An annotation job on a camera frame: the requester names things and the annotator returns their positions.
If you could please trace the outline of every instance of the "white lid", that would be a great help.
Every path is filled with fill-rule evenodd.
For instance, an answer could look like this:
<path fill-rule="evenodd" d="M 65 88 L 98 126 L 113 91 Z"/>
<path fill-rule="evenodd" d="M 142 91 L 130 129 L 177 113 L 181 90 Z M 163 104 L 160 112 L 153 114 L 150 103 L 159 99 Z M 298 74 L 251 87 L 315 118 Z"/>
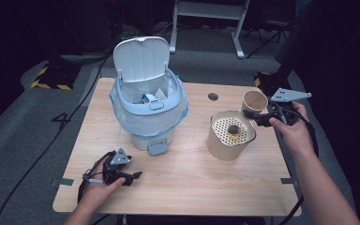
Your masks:
<path fill-rule="evenodd" d="M 169 44 L 164 38 L 136 37 L 115 47 L 113 62 L 123 82 L 141 82 L 164 75 L 169 55 Z"/>

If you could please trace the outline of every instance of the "beige cup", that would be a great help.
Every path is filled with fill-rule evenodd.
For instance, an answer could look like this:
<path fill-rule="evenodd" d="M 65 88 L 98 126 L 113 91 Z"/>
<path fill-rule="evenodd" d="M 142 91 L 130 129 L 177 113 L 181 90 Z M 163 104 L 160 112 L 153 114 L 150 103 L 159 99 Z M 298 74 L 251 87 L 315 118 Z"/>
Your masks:
<path fill-rule="evenodd" d="M 246 91 L 244 94 L 244 100 L 242 102 L 242 111 L 248 111 L 251 113 L 259 114 L 261 113 L 265 108 L 267 108 L 268 105 L 268 99 L 260 91 Z"/>
<path fill-rule="evenodd" d="M 239 157 L 250 142 L 256 138 L 256 130 L 249 120 L 238 111 L 218 112 L 210 119 L 211 127 L 207 137 L 207 149 L 213 157 L 230 161 Z M 238 126 L 236 139 L 229 136 L 229 126 Z"/>

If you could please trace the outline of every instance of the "table hole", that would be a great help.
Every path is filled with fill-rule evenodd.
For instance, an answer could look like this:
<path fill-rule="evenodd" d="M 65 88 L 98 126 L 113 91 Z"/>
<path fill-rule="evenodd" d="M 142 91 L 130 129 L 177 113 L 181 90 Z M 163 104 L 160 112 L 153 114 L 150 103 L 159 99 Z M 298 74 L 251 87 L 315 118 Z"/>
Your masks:
<path fill-rule="evenodd" d="M 218 100 L 218 94 L 216 93 L 210 93 L 207 97 L 211 100 Z"/>

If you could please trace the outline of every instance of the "forearm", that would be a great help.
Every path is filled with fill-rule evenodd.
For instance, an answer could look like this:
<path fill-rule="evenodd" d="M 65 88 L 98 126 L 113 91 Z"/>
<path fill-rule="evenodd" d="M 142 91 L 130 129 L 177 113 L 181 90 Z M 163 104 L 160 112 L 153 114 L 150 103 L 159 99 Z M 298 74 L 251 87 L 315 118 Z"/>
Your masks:
<path fill-rule="evenodd" d="M 64 223 L 65 225 L 87 225 L 90 223 L 94 212 L 91 212 L 90 209 L 84 207 L 83 205 L 78 205 L 75 210 L 69 215 L 68 219 Z"/>
<path fill-rule="evenodd" d="M 360 224 L 355 212 L 312 151 L 294 157 L 313 224 Z"/>

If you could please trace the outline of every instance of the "wooden table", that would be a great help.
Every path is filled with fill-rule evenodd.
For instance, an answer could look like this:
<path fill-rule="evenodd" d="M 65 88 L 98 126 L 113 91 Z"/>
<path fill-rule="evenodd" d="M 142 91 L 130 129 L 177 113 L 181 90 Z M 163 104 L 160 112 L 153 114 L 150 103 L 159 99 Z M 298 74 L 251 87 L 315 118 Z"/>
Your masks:
<path fill-rule="evenodd" d="M 122 147 L 133 156 L 125 173 L 142 171 L 130 187 L 120 187 L 99 212 L 110 214 L 286 216 L 297 202 L 278 140 L 271 127 L 257 127 L 257 138 L 232 161 L 213 157 L 206 147 L 212 114 L 241 108 L 243 94 L 255 87 L 185 83 L 186 119 L 175 129 L 164 155 L 135 148 L 113 113 L 109 93 L 114 79 L 102 78 L 84 118 L 53 208 L 72 212 L 82 174 L 105 153 Z M 218 94 L 218 100 L 208 94 Z"/>

